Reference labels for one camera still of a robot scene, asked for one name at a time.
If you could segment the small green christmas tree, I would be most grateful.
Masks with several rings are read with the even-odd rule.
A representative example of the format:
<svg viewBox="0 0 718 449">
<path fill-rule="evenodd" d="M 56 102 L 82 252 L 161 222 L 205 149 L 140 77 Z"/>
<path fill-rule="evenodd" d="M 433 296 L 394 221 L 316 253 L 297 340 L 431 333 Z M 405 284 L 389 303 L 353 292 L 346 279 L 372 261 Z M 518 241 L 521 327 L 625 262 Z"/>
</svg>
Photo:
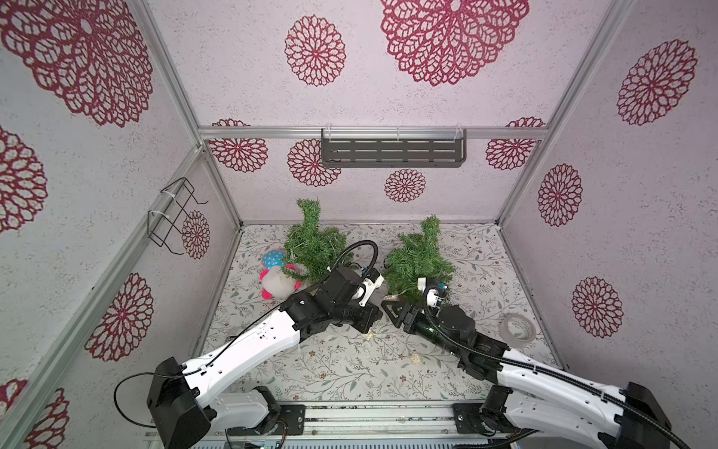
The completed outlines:
<svg viewBox="0 0 718 449">
<path fill-rule="evenodd" d="M 439 218 L 429 216 L 421 223 L 421 228 L 420 233 L 400 234 L 402 246 L 393 249 L 384 260 L 389 294 L 415 304 L 423 302 L 423 293 L 417 287 L 419 278 L 432 278 L 439 284 L 448 284 L 455 272 L 454 265 L 441 255 Z"/>
<path fill-rule="evenodd" d="M 282 273 L 299 282 L 315 284 L 329 273 L 348 247 L 347 237 L 338 228 L 320 229 L 321 205 L 318 200 L 299 199 L 301 224 L 291 226 L 284 243 L 285 267 Z"/>
</svg>

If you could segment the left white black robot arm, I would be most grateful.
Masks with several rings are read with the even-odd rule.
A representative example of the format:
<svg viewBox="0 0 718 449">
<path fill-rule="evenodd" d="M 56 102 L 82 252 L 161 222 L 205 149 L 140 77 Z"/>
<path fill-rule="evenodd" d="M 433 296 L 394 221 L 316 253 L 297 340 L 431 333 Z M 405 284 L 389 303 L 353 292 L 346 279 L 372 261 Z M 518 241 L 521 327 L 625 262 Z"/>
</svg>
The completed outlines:
<svg viewBox="0 0 718 449">
<path fill-rule="evenodd" d="M 318 284 L 293 293 L 231 342 L 183 363 L 170 357 L 153 371 L 147 398 L 160 440 L 166 448 L 190 448 L 215 430 L 271 430 L 280 405 L 266 387 L 236 400 L 223 394 L 266 360 L 291 349 L 331 325 L 366 334 L 383 315 L 369 299 L 381 285 L 377 269 L 357 274 L 331 269 Z"/>
</svg>

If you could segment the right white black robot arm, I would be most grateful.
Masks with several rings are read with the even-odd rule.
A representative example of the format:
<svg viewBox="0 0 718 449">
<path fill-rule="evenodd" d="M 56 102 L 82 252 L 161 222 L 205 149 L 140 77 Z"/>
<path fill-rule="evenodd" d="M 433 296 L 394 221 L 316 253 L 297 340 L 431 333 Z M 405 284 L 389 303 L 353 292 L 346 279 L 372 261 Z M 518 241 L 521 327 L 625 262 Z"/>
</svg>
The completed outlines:
<svg viewBox="0 0 718 449">
<path fill-rule="evenodd" d="M 454 406 L 461 433 L 503 435 L 498 447 L 538 432 L 591 448 L 674 445 L 669 419 L 641 385 L 600 385 L 542 364 L 480 333 L 458 306 L 439 312 L 406 301 L 381 306 L 395 327 L 451 353 L 464 374 L 490 383 L 480 404 Z"/>
</svg>

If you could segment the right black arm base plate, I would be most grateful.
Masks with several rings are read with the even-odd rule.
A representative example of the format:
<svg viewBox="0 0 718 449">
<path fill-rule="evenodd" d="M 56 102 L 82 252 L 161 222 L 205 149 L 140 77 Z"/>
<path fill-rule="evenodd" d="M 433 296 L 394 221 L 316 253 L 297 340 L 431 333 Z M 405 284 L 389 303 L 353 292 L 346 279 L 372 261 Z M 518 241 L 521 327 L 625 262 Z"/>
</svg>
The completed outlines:
<svg viewBox="0 0 718 449">
<path fill-rule="evenodd" d="M 458 402 L 452 405 L 454 424 L 459 434 L 480 434 L 493 436 L 497 432 L 511 430 L 502 407 L 484 402 Z"/>
</svg>

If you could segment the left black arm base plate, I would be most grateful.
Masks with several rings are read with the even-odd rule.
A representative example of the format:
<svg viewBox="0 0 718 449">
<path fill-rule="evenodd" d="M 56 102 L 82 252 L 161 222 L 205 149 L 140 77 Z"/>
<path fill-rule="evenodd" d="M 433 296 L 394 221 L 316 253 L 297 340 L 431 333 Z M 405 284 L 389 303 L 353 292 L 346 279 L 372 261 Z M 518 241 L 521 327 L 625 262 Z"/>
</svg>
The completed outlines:
<svg viewBox="0 0 718 449">
<path fill-rule="evenodd" d="M 226 430 L 232 437 L 239 436 L 299 436 L 304 434 L 307 406 L 281 405 L 278 413 L 271 412 L 255 428 L 235 427 Z"/>
</svg>

